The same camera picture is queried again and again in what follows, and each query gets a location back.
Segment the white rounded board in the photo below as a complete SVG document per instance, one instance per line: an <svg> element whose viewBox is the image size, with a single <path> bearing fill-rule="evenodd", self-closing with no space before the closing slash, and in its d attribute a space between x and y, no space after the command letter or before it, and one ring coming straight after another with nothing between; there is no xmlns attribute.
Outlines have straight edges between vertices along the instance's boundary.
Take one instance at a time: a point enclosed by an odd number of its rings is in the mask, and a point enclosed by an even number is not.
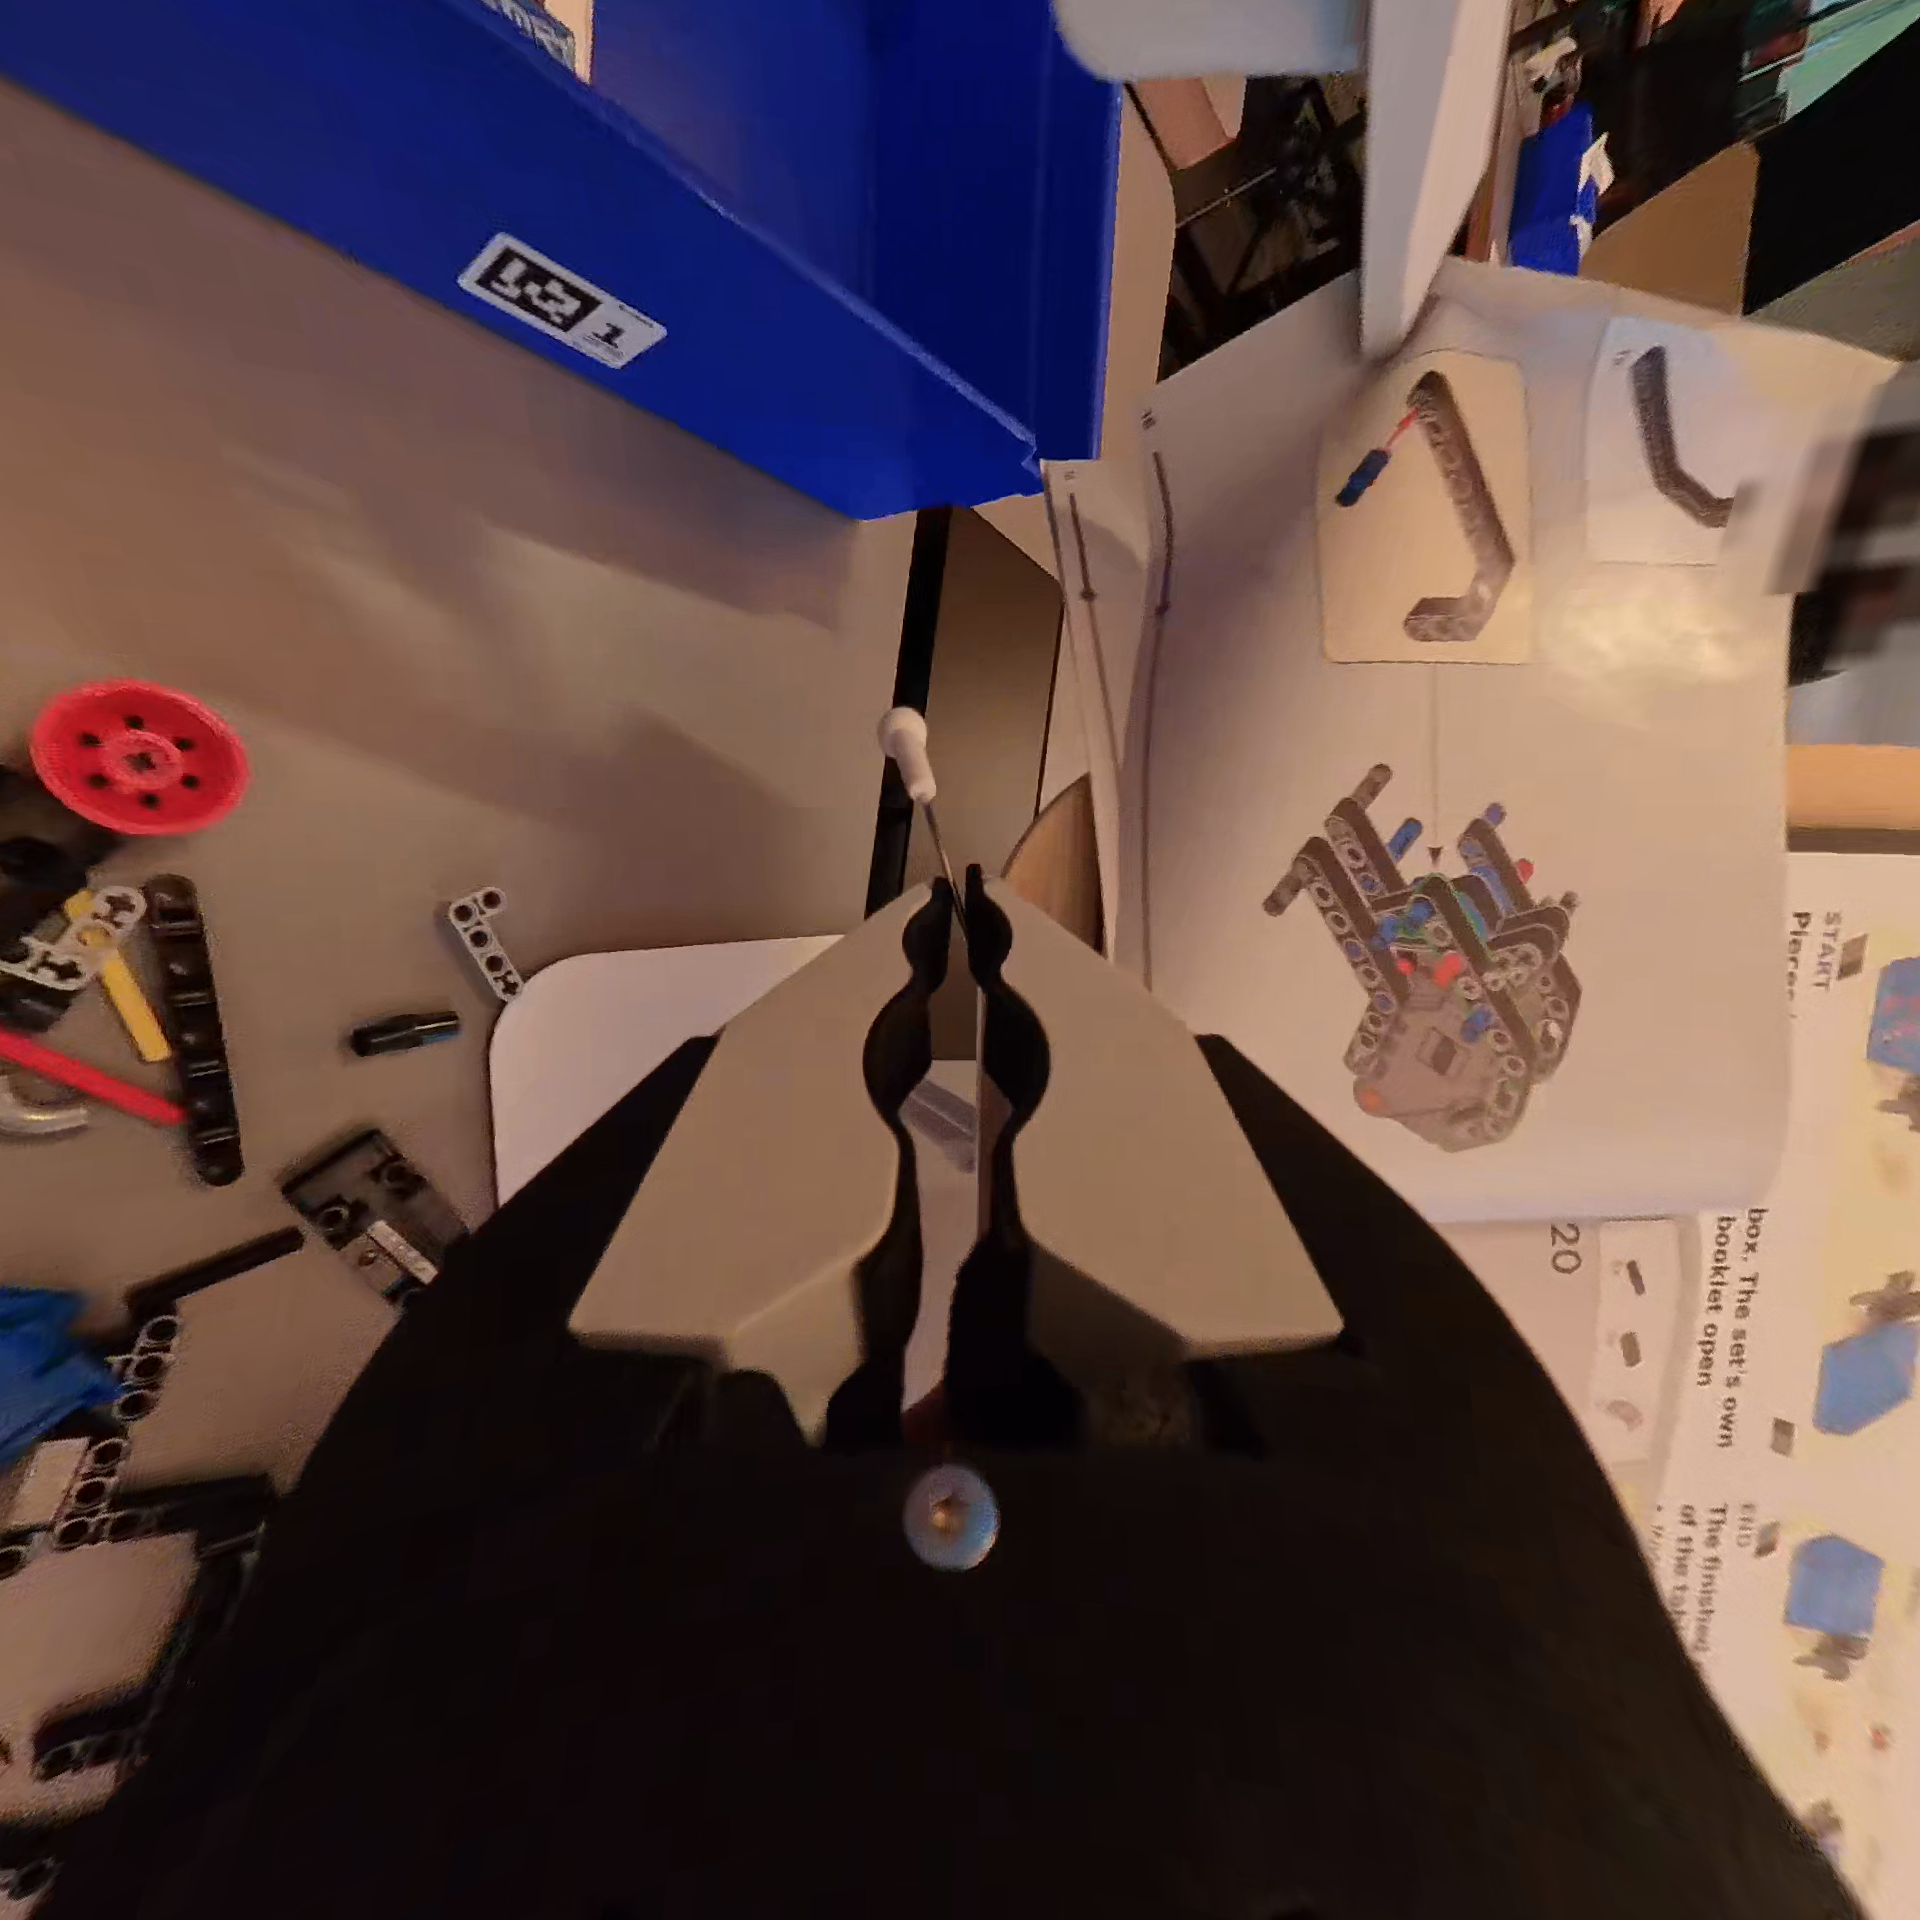
<svg viewBox="0 0 1920 1920"><path fill-rule="evenodd" d="M715 1034L835 943L827 933L596 950L536 972L486 1045L495 1202L684 1042Z"/></svg>

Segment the black curved panel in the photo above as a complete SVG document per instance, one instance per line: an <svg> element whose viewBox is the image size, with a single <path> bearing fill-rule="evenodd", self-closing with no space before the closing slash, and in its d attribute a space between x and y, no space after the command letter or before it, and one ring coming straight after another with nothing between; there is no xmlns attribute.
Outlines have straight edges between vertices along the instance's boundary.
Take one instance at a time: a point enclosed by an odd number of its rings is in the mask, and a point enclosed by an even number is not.
<svg viewBox="0 0 1920 1920"><path fill-rule="evenodd" d="M125 844L120 831L84 820L36 781L3 766L3 952L61 916L64 900Z"/></svg>

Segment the grey table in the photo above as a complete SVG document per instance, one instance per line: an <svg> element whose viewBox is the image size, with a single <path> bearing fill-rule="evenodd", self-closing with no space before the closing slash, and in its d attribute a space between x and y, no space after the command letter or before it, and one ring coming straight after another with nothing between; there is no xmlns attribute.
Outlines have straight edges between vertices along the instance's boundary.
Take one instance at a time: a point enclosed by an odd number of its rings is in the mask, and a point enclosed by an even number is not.
<svg viewBox="0 0 1920 1920"><path fill-rule="evenodd" d="M927 579L923 674L934 815L950 867L1001 876L1040 811L1065 598L983 511L925 510L910 583Z"/></svg>

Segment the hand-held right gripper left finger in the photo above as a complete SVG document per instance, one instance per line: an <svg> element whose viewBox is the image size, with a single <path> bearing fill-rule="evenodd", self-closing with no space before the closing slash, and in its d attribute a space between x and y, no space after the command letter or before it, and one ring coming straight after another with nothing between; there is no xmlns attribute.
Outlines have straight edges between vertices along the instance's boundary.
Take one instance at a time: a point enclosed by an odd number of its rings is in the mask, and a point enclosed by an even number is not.
<svg viewBox="0 0 1920 1920"><path fill-rule="evenodd" d="M718 1034L566 1327L593 1350L702 1359L776 1380L809 1442L869 1358L857 1270L896 1221L903 1094L870 1090L869 1039L923 1006L950 890L921 885Z"/></svg>

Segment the black rectangular frame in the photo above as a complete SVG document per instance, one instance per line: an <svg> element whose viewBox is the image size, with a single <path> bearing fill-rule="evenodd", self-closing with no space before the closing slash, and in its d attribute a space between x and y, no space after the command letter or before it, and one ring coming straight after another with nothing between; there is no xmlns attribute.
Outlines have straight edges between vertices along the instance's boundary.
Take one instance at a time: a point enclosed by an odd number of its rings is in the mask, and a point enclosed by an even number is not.
<svg viewBox="0 0 1920 1920"><path fill-rule="evenodd" d="M470 1230L419 1164L376 1126L305 1157L284 1202L389 1308L427 1292Z"/></svg>

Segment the heap of black beams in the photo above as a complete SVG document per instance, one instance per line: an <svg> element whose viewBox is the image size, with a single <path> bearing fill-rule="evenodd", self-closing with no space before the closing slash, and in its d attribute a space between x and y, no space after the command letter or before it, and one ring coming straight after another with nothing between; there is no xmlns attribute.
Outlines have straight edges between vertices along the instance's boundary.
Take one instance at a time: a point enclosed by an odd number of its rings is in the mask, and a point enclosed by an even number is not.
<svg viewBox="0 0 1920 1920"><path fill-rule="evenodd" d="M136 1485L128 1479L133 1435L155 1412L175 1367L184 1302L301 1247L299 1228L276 1230L133 1286L116 1327L87 1343L104 1364L112 1394L71 1412L39 1442L36 1453L48 1456L54 1472L54 1503L46 1519L5 1519L5 1578L64 1554L163 1541L190 1548L191 1578L140 1679L35 1726L28 1754L36 1786L94 1773L119 1778L136 1767L159 1710L248 1581L276 1503L272 1479Z"/></svg>

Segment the blue storage bin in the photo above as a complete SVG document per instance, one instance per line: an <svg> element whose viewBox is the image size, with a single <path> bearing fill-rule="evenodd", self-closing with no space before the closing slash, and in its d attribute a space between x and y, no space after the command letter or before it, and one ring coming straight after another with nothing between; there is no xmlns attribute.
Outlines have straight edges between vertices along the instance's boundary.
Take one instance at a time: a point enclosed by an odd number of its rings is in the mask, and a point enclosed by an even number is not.
<svg viewBox="0 0 1920 1920"><path fill-rule="evenodd" d="M1119 91L1048 5L5 5L5 80L857 522L1096 455Z"/></svg>

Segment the yellow short axle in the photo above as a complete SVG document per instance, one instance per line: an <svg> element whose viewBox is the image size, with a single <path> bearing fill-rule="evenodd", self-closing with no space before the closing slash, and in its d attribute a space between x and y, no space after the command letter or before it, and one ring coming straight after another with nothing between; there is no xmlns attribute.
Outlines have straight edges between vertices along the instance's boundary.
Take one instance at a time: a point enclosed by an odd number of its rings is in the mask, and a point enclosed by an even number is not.
<svg viewBox="0 0 1920 1920"><path fill-rule="evenodd" d="M75 892L71 898L64 900L64 916L67 920L75 919L84 906L88 890ZM109 1008L113 1011L119 1024L128 1034L128 1042L135 1050L135 1055L143 1064L163 1064L173 1058L172 1042L165 1036L165 1029L149 1003L136 975L133 973L129 962L123 957L123 949L107 957L103 972L97 973L103 982L103 991L107 994Z"/></svg>

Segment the red axle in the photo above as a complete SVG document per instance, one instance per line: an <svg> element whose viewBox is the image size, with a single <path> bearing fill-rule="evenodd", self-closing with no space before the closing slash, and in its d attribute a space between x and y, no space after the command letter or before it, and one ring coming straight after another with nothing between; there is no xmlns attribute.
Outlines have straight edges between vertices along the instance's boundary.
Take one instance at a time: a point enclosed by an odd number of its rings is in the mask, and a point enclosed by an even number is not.
<svg viewBox="0 0 1920 1920"><path fill-rule="evenodd" d="M7 1027L3 1029L3 1062L159 1128L184 1126L184 1106L180 1102L136 1088L103 1068L75 1060Z"/></svg>

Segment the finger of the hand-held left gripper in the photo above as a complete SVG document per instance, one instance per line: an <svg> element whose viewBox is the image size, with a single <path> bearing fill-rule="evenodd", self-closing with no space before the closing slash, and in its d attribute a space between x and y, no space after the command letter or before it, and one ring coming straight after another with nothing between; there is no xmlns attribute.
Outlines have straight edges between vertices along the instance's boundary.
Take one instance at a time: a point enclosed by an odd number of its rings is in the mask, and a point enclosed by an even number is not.
<svg viewBox="0 0 1920 1920"><path fill-rule="evenodd" d="M1374 2L1366 15L1359 351L1422 316L1494 143L1512 7Z"/></svg>
<svg viewBox="0 0 1920 1920"><path fill-rule="evenodd" d="M1365 60L1363 2L1055 2L1071 56L1103 80L1293 78Z"/></svg>

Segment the grey desk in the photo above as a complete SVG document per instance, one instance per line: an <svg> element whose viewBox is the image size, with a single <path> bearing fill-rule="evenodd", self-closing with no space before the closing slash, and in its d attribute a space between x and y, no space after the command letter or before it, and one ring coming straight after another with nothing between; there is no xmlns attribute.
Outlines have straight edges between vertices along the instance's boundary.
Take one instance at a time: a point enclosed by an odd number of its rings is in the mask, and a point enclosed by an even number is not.
<svg viewBox="0 0 1920 1920"><path fill-rule="evenodd" d="M910 543L5 84L5 732L158 682L253 766L116 867L198 885L246 1175L113 1114L5 1142L5 1282L109 1324L366 1124L483 1223L489 1018L441 920L478 885L534 968L852 924ZM457 1039L348 1050L436 1011Z"/></svg>

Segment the light grey small connector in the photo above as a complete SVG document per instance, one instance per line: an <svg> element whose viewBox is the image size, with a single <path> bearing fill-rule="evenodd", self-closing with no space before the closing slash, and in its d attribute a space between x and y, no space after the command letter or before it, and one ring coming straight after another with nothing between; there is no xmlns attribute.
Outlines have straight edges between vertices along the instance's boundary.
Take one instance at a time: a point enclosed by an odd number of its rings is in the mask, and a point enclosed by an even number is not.
<svg viewBox="0 0 1920 1920"><path fill-rule="evenodd" d="M129 885L104 885L87 896L84 910L54 939L23 938L19 957L3 960L3 979L39 991L79 994L149 916L149 898Z"/></svg>

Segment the black holed beam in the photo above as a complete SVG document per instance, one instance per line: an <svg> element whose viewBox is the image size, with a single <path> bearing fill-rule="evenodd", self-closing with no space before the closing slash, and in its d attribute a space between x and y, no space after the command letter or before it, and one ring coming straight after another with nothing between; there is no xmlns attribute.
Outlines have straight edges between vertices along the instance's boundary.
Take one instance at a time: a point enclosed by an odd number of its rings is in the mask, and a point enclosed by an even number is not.
<svg viewBox="0 0 1920 1920"><path fill-rule="evenodd" d="M179 874L153 876L143 896L159 1024L173 1050L184 1154L204 1186L225 1188L244 1176L246 1162L201 896Z"/></svg>

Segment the blue hinged fender panel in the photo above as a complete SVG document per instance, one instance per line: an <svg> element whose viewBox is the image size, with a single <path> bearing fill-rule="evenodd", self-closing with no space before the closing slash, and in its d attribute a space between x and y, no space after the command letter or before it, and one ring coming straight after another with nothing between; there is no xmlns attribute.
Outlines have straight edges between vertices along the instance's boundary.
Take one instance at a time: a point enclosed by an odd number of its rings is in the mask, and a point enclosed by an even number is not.
<svg viewBox="0 0 1920 1920"><path fill-rule="evenodd" d="M79 1332L84 1295L3 1286L3 1468L67 1419L107 1408L120 1382Z"/></svg>

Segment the red wheel rim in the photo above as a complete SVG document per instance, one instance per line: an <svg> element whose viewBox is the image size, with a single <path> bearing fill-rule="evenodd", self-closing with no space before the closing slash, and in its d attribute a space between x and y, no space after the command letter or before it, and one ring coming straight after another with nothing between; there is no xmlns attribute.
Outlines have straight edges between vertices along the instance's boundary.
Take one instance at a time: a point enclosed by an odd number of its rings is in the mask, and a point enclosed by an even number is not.
<svg viewBox="0 0 1920 1920"><path fill-rule="evenodd" d="M248 791L239 733L204 701L140 678L56 694L28 732L39 787L87 826L183 838L225 820Z"/></svg>

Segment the light grey short beam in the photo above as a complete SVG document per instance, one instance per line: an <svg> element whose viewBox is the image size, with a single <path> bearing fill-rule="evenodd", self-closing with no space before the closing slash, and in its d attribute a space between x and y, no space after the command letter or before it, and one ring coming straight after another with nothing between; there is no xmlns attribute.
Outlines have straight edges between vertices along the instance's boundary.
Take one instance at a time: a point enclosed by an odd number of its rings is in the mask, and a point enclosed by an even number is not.
<svg viewBox="0 0 1920 1920"><path fill-rule="evenodd" d="M504 902L507 898L499 886L484 885L446 900L441 907L453 942L499 1006L513 1003L524 988L521 972L495 933L495 919Z"/></svg>

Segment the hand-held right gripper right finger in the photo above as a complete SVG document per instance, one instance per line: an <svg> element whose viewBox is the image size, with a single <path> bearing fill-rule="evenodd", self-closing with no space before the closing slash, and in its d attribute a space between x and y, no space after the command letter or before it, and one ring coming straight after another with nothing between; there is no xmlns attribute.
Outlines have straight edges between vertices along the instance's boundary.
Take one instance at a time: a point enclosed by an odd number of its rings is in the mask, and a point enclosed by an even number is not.
<svg viewBox="0 0 1920 1920"><path fill-rule="evenodd" d="M1335 1342L1341 1314L1182 1020L981 870L967 965L967 1427L1206 1428L1219 1364Z"/></svg>

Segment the instruction booklet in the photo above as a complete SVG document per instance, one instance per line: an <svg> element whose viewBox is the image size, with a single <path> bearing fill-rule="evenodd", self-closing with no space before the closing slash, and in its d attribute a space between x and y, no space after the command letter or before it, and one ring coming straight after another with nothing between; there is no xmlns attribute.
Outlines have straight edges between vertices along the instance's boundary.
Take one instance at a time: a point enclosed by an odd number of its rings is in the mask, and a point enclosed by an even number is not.
<svg viewBox="0 0 1920 1920"><path fill-rule="evenodd" d="M1046 514L1117 960L1389 1188L1214 1394L1276 1916L1916 1916L1916 856L1790 853L1767 501L1891 366L1447 268Z"/></svg>

